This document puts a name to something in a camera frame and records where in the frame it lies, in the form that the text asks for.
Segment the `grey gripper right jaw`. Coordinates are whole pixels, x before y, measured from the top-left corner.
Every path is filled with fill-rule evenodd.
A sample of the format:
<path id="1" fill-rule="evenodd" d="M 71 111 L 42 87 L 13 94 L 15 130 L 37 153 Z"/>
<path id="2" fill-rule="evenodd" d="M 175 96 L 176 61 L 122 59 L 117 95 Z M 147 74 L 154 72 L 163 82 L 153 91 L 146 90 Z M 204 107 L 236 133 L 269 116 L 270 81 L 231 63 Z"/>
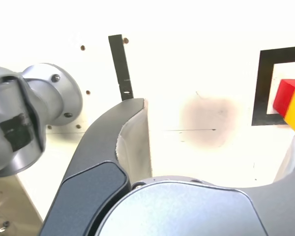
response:
<path id="1" fill-rule="evenodd" d="M 295 136 L 284 177 L 272 184 L 153 182 L 119 200 L 96 235 L 295 236 Z"/>

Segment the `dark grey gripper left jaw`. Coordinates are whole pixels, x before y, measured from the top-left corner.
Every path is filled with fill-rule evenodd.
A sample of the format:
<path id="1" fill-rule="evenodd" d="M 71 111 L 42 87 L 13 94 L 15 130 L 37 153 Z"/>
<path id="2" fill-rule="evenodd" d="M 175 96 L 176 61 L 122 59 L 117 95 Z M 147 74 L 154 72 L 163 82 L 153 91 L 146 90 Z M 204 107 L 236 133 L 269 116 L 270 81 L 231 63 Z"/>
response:
<path id="1" fill-rule="evenodd" d="M 108 211 L 152 176 L 148 104 L 128 99 L 85 132 L 40 230 L 42 236 L 92 236 Z"/>

